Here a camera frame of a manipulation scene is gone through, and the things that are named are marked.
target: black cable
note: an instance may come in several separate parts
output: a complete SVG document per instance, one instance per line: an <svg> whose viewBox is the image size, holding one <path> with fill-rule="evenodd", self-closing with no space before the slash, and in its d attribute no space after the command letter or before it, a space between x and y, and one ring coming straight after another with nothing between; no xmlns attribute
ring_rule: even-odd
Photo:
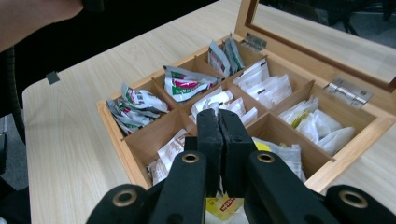
<svg viewBox="0 0 396 224"><path fill-rule="evenodd" d="M6 72L8 83L8 99L11 105L12 117L22 142L25 143L24 123L21 114L21 106L18 98L17 85L15 81L15 50L11 47L5 51L6 54Z"/></svg>

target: tea bag packet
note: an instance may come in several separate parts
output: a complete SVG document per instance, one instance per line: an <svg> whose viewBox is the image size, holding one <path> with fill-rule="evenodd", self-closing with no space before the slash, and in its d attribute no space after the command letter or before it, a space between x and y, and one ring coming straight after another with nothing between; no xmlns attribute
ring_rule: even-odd
<svg viewBox="0 0 396 224"><path fill-rule="evenodd" d="M225 77L229 77L231 74L231 65L225 53L216 44L214 40L210 42L209 51L207 53L208 63L216 71L223 74Z"/></svg>
<svg viewBox="0 0 396 224"><path fill-rule="evenodd" d="M114 120L120 126L125 134L131 134L136 132L143 123L136 122L130 119L125 113L123 113L112 99L107 99L106 105L108 110L111 112Z"/></svg>
<svg viewBox="0 0 396 224"><path fill-rule="evenodd" d="M125 101L124 99L118 99L118 105L119 105L119 109L122 110L124 113L129 113L129 111L134 111L135 113L145 116L147 118L151 118L151 119L157 119L159 118L161 115L160 114L156 114L153 113L151 111L148 110L139 110L134 108L134 105L129 103L128 101Z"/></svg>
<svg viewBox="0 0 396 224"><path fill-rule="evenodd" d="M242 97L239 97L230 104L227 104L225 109L233 111L235 114L238 115L239 118L242 118L247 113L244 106L244 99L242 99Z"/></svg>
<svg viewBox="0 0 396 224"><path fill-rule="evenodd" d="M303 166L301 162L301 148L299 145L291 145L291 147L283 147L269 141L252 137L258 150L271 151L278 155L289 168L302 180L305 180Z"/></svg>
<svg viewBox="0 0 396 224"><path fill-rule="evenodd" d="M224 104L219 102L208 103L208 101L204 104L204 109L213 109L215 111L215 115L217 116L219 113L219 109L223 109Z"/></svg>
<svg viewBox="0 0 396 224"><path fill-rule="evenodd" d="M161 161L165 165L167 172L171 170L175 156L180 152L184 151L184 142L186 135L186 130L181 129L168 143L166 143L163 147L160 148L160 150L158 150L158 155L160 156Z"/></svg>
<svg viewBox="0 0 396 224"><path fill-rule="evenodd" d="M166 170L166 166L163 164L163 161L158 159L148 165L148 174L152 178L152 185L156 185L168 177L169 172Z"/></svg>
<svg viewBox="0 0 396 224"><path fill-rule="evenodd" d="M244 124L244 126L248 126L249 123L251 123L253 120L255 120L258 117L259 111L257 110L256 107L251 108L244 116L241 117L241 121Z"/></svg>
<svg viewBox="0 0 396 224"><path fill-rule="evenodd" d="M312 95L308 101L301 101L279 117L331 156L343 148L355 132L353 127L343 128L337 120L318 109L318 98Z"/></svg>
<svg viewBox="0 0 396 224"><path fill-rule="evenodd" d="M251 65L239 77L235 78L233 84L246 91L269 77L267 61L264 58Z"/></svg>
<svg viewBox="0 0 396 224"><path fill-rule="evenodd" d="M285 120L293 128L296 128L302 119L306 118L309 113L317 110L318 107L318 98L311 95L307 101L301 101L299 104L294 105L288 110L285 110L278 116Z"/></svg>
<svg viewBox="0 0 396 224"><path fill-rule="evenodd" d="M194 119L197 119L198 113L204 110L205 105L206 108L209 108L209 105L212 103L218 102L219 104L225 104L232 99L233 94L230 91L217 89L215 93L211 92L211 94L208 94L206 97L196 102L191 108L191 113L194 116Z"/></svg>
<svg viewBox="0 0 396 224"><path fill-rule="evenodd" d="M255 100L259 100L259 95L267 91L270 87L276 85L278 77L269 77L263 82L256 83L253 87L248 88L245 92L253 97Z"/></svg>
<svg viewBox="0 0 396 224"><path fill-rule="evenodd" d="M337 120L323 113L323 111L319 109L315 110L312 115L315 118L315 126L317 128L319 138L323 138L329 133L343 128Z"/></svg>
<svg viewBox="0 0 396 224"><path fill-rule="evenodd" d="M228 58L231 66L231 74L233 75L236 72L245 68L244 62L242 61L241 56L239 55L238 47L235 44L232 36L229 35L228 38L224 42L224 49L225 55Z"/></svg>
<svg viewBox="0 0 396 224"><path fill-rule="evenodd" d="M125 82L121 86L122 98L135 109L147 110L153 113L168 113L168 105L149 91L134 90Z"/></svg>
<svg viewBox="0 0 396 224"><path fill-rule="evenodd" d="M119 101L119 109L122 112L122 114L125 115L127 118L134 120L135 122L141 123L142 126L146 126L153 121L153 119L151 117L147 117L144 114L139 113L138 110L132 110L132 108L128 107L128 105L125 104L123 101Z"/></svg>
<svg viewBox="0 0 396 224"><path fill-rule="evenodd" d="M287 74L266 85L259 93L259 102L271 109L292 94L292 89Z"/></svg>
<svg viewBox="0 0 396 224"><path fill-rule="evenodd" d="M333 156L352 139L354 132L355 129L353 127L336 130L320 139L318 146Z"/></svg>
<svg viewBox="0 0 396 224"><path fill-rule="evenodd" d="M212 223L229 223L236 211L243 207L244 204L243 198L230 198L227 193L220 195L219 193L216 195L215 198L206 198L206 214L209 217L213 216L216 219L212 219Z"/></svg>
<svg viewBox="0 0 396 224"><path fill-rule="evenodd" d="M315 117L312 115L312 113L309 113L307 117L300 122L300 124L296 127L296 130L305 135L305 137L311 142L314 142L315 144L318 143L318 130Z"/></svg>
<svg viewBox="0 0 396 224"><path fill-rule="evenodd" d="M189 100L221 82L221 78L196 73L184 68L164 66L165 90L177 102Z"/></svg>

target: metal hinge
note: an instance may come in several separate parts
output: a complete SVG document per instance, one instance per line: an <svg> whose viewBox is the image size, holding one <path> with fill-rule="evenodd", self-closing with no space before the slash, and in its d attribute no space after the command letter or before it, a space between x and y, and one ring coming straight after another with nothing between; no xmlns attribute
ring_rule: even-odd
<svg viewBox="0 0 396 224"><path fill-rule="evenodd" d="M265 49L267 42L255 35L247 34L247 37L242 41L242 45L259 52Z"/></svg>
<svg viewBox="0 0 396 224"><path fill-rule="evenodd" d="M325 87L325 91L356 108L364 106L373 96L371 92L340 77L336 77L329 83L329 85Z"/></svg>

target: table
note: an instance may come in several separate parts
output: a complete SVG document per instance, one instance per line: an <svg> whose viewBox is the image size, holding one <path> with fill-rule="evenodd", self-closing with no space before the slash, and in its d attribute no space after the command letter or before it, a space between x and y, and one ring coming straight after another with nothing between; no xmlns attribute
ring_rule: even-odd
<svg viewBox="0 0 396 224"><path fill-rule="evenodd" d="M122 82L134 83L233 32L239 6L240 0L220 0L59 72L58 82L43 79L23 92L32 223L85 223L110 189L130 183L95 104ZM386 200L396 199L396 180L381 179L396 170L394 162L382 162L396 153L379 148L372 146L334 183L364 185L396 211L396 200ZM360 172L368 166L379 179Z"/></svg>

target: yellow tea packet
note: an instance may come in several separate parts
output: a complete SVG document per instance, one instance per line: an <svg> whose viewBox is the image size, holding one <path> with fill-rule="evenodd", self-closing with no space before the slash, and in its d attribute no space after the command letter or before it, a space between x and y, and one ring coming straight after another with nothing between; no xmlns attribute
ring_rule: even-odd
<svg viewBox="0 0 396 224"><path fill-rule="evenodd" d="M271 148L268 147L268 145L266 145L261 139L252 137L252 140L259 151L271 151Z"/></svg>
<svg viewBox="0 0 396 224"><path fill-rule="evenodd" d="M216 198L206 198L206 211L221 221L226 221L243 204L243 198L230 198L226 193L223 196L217 194Z"/></svg>

